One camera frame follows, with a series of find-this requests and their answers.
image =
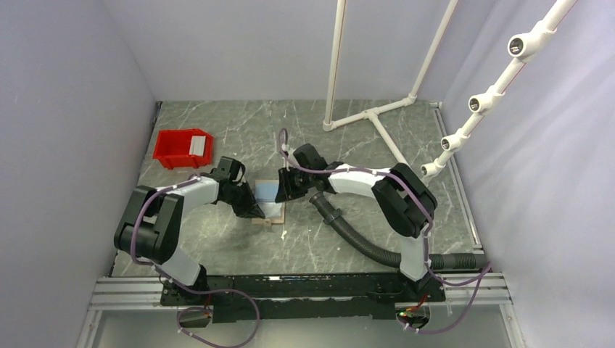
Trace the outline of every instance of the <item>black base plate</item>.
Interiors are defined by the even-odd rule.
[[[399,273],[344,273],[304,275],[208,276],[211,290],[238,289],[257,299],[262,319],[330,318],[371,316],[395,319],[396,302],[443,302],[444,291],[434,279],[426,279],[420,289]],[[326,300],[311,300],[325,297]],[[162,306],[203,306],[207,296],[182,297],[165,284]],[[250,302],[237,294],[215,294],[214,323],[233,323],[255,317]]]

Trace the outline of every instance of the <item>white wall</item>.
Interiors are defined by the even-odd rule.
[[[104,2],[160,100],[326,98],[335,0]],[[494,2],[460,1],[421,98],[444,98]],[[349,0],[336,97],[408,95],[447,3]]]
[[[74,347],[154,98],[101,1],[3,1],[0,32],[0,345]]]
[[[449,132],[510,62],[508,39],[553,2],[497,3],[445,97]],[[615,341],[613,23],[610,1],[578,1],[456,155],[529,347]]]

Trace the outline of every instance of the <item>red plastic bin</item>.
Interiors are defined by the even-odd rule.
[[[203,156],[189,154],[192,136],[205,136]],[[158,132],[154,158],[167,168],[193,167],[198,168],[212,162],[213,136],[198,128],[172,129]]]

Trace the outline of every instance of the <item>gray floor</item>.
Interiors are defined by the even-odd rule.
[[[334,117],[339,119],[389,102],[340,100],[335,103]],[[223,155],[242,161],[247,166],[246,178],[251,185],[256,179],[277,179],[283,160],[276,153],[275,137],[281,127],[289,129],[292,147],[310,142],[329,162],[341,160],[374,168],[396,163],[369,121],[324,132],[324,108],[324,100],[165,102],[139,183],[166,186],[197,172],[192,168],[166,170],[152,159],[157,134],[162,129],[201,128],[212,134],[216,162]],[[442,151],[438,127],[426,101],[383,114],[381,121],[415,173],[421,164],[432,161]],[[472,238],[450,172],[444,170],[429,188],[439,203],[432,252],[471,251]],[[180,245],[190,257],[205,265],[209,274],[390,270],[356,252],[324,225],[308,203],[311,195],[286,203],[285,224],[271,228],[235,217],[226,204],[198,207],[183,217]],[[353,195],[333,195],[330,199],[368,239],[397,250],[396,234],[375,200]],[[132,265],[130,257],[121,252],[116,257],[113,276],[139,275],[154,273],[150,268]]]

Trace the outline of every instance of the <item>white pvc stand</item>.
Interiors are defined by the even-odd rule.
[[[395,145],[395,142],[389,136],[388,132],[380,123],[378,116],[387,111],[391,111],[400,107],[406,107],[408,105],[414,104],[416,100],[416,95],[418,93],[418,89],[421,87],[423,83],[423,79],[425,78],[425,74],[429,69],[430,64],[432,63],[432,59],[436,53],[436,50],[442,41],[442,37],[444,36],[444,32],[448,23],[450,22],[450,18],[453,16],[453,12],[457,7],[458,0],[450,0],[448,7],[444,13],[444,17],[439,24],[439,27],[436,31],[436,35],[434,40],[432,41],[431,46],[425,56],[425,60],[423,61],[423,65],[421,66],[421,70],[418,72],[418,76],[416,77],[416,81],[414,86],[412,87],[412,91],[408,94],[407,97],[396,101],[391,104],[387,104],[381,107],[374,107],[371,109],[367,109],[363,112],[360,112],[356,115],[352,115],[346,118],[342,118],[341,120],[332,120],[333,118],[333,102],[335,97],[335,83],[337,79],[337,66],[339,64],[339,50],[342,45],[342,31],[344,28],[344,15],[346,10],[346,0],[338,0],[337,2],[337,14],[335,17],[335,29],[333,36],[333,49],[331,50],[331,66],[329,69],[329,89],[327,90],[327,100],[326,100],[326,108],[325,108],[325,119],[323,121],[323,129],[325,131],[332,131],[335,128],[342,127],[344,125],[349,125],[350,123],[354,123],[360,120],[370,120],[374,127],[376,127],[380,136],[384,139],[384,142],[387,143],[387,146],[395,156],[398,162],[402,162],[407,164],[408,161],[405,160],[404,156]]]
[[[508,41],[507,50],[513,59],[504,69],[498,80],[485,93],[470,97],[468,108],[472,115],[455,134],[442,138],[440,141],[443,149],[442,154],[432,163],[421,166],[421,173],[424,175],[422,181],[425,184],[428,184],[433,177],[442,172],[447,161],[468,141],[472,131],[483,117],[491,112],[500,99],[502,99],[508,85],[519,74],[523,66],[532,61],[535,54],[553,36],[557,26],[575,2],[575,0],[556,1],[547,15],[545,15],[545,18],[538,21],[530,32],[515,35]]]

